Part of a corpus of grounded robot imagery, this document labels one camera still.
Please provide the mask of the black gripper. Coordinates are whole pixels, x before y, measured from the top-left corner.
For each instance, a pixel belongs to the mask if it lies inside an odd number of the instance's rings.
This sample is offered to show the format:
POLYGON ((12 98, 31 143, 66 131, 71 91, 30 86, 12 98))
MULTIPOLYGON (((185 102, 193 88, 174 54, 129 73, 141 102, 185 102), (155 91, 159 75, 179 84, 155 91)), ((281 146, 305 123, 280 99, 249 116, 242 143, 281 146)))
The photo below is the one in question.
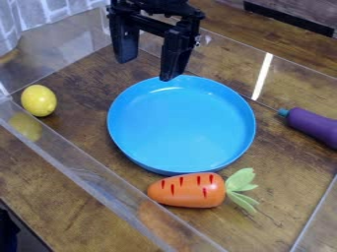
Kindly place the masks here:
POLYGON ((127 63, 138 55, 139 32, 165 35, 159 79, 169 82, 185 73, 199 37, 205 13, 189 0, 111 0, 107 7, 117 60, 127 63), (153 15, 177 16, 175 26, 159 22, 153 15))

